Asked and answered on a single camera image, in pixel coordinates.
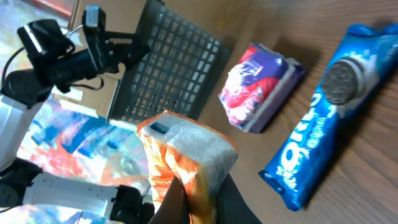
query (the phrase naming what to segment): oreo package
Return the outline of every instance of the oreo package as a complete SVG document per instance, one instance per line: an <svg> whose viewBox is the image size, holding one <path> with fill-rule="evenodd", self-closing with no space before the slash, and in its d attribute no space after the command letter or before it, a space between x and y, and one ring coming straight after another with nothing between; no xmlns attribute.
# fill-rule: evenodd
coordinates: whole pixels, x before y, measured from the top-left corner
<svg viewBox="0 0 398 224"><path fill-rule="evenodd" d="M312 96L310 109L259 175L288 209L305 206L330 162L336 132L356 116L398 61L398 24L348 28Z"/></svg>

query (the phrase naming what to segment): clear plastic wrap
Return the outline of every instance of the clear plastic wrap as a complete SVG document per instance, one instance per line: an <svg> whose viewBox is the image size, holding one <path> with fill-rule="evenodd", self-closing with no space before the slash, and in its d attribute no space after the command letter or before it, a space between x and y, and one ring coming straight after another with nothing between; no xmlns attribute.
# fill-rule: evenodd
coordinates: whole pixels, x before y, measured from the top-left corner
<svg viewBox="0 0 398 224"><path fill-rule="evenodd" d="M185 187L192 223L216 223L216 196L238 150L221 133L184 116L165 111L141 123L155 209L176 176Z"/></svg>

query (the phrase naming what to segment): black plastic basket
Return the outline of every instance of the black plastic basket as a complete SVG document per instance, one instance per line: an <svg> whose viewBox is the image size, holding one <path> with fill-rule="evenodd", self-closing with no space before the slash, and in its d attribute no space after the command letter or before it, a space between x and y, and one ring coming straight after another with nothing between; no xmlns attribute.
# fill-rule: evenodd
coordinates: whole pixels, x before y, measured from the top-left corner
<svg viewBox="0 0 398 224"><path fill-rule="evenodd" d="M229 51L156 0L146 2L136 33L151 52L124 73L107 120L138 124L163 110L197 119Z"/></svg>

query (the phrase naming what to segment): purple snack package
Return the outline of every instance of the purple snack package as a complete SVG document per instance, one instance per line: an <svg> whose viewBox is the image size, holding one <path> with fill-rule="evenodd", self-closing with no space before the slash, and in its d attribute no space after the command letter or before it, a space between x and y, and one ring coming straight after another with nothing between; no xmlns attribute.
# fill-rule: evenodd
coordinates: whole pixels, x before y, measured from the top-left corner
<svg viewBox="0 0 398 224"><path fill-rule="evenodd" d="M303 73L296 60L250 44L219 94L229 122L245 132L262 132Z"/></svg>

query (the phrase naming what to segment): plastic wrapper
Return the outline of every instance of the plastic wrapper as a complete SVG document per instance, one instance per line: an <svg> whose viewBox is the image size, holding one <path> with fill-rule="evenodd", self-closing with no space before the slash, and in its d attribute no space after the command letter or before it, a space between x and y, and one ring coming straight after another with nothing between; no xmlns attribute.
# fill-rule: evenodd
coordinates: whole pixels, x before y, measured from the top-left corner
<svg viewBox="0 0 398 224"><path fill-rule="evenodd" d="M192 223L216 223L216 197L238 158L226 136L197 121L165 111L137 127L144 143L157 211L176 176L188 196Z"/></svg>
<svg viewBox="0 0 398 224"><path fill-rule="evenodd" d="M302 76L296 60L251 44L219 94L229 122L245 132L260 133Z"/></svg>
<svg viewBox="0 0 398 224"><path fill-rule="evenodd" d="M361 24L348 28L318 84L308 113L260 176L291 210L305 206L330 162L336 132L360 113L370 92L398 61L398 24L381 32Z"/></svg>

